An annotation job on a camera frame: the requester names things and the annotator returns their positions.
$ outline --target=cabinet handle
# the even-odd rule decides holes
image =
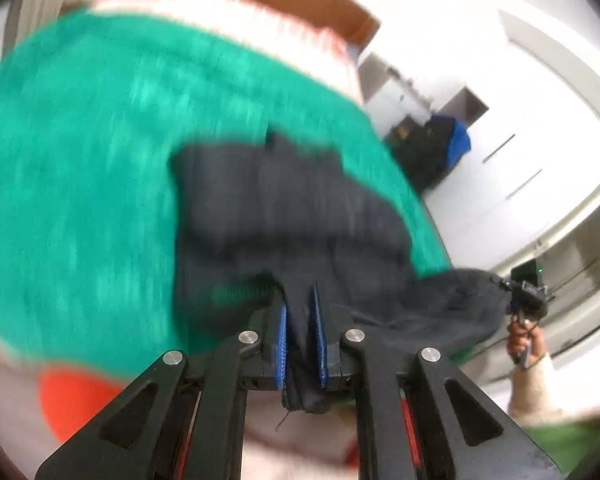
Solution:
[[[500,146],[498,146],[495,150],[493,150],[489,155],[487,155],[484,160],[482,161],[483,164],[485,164],[493,155],[495,155],[496,153],[498,153],[502,148],[504,148],[511,139],[513,139],[513,137],[515,137],[516,134],[513,134],[512,136],[509,137],[509,139],[505,140]]]
[[[507,197],[505,198],[505,200],[510,200],[511,198],[513,198],[514,195],[516,195],[518,192],[520,192],[520,190],[523,189],[523,187],[525,187],[529,182],[531,182],[533,179],[535,179],[536,176],[538,176],[540,174],[540,172],[542,171],[542,168],[540,168],[535,175],[530,176],[528,179],[526,179],[522,184],[520,184],[520,186],[518,186],[516,189],[514,189],[511,193],[509,193],[507,195]]]

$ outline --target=human arm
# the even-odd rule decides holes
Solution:
[[[527,369],[515,368],[511,377],[509,415],[522,426],[537,426],[559,420],[563,410],[555,402],[554,364],[549,357],[542,329],[528,321],[509,325],[507,352],[515,356],[530,347]]]

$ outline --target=white fabric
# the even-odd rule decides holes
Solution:
[[[358,472],[245,441],[242,480],[358,480]]]
[[[356,418],[346,407],[324,415],[289,413],[280,392],[249,392],[245,434],[273,448],[339,464],[356,445]]]
[[[513,371],[508,412],[520,426],[536,426],[562,416],[554,401],[554,376],[554,363],[548,355],[529,370]]]

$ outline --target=orange fabric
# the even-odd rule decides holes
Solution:
[[[40,376],[40,406],[52,433],[64,443],[124,389],[79,368],[48,368]]]

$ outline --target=metal screw head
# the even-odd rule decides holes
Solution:
[[[430,363],[435,363],[440,360],[440,352],[430,346],[423,348],[420,355],[425,361],[429,361]]]
[[[244,332],[240,332],[238,339],[241,343],[250,345],[258,340],[258,333],[254,332],[253,330],[245,330]]]
[[[182,352],[178,350],[169,350],[165,355],[162,356],[162,360],[167,365],[176,365],[182,361]]]
[[[344,333],[344,337],[352,343],[359,343],[365,338],[365,333],[358,328],[349,328],[349,330]]]

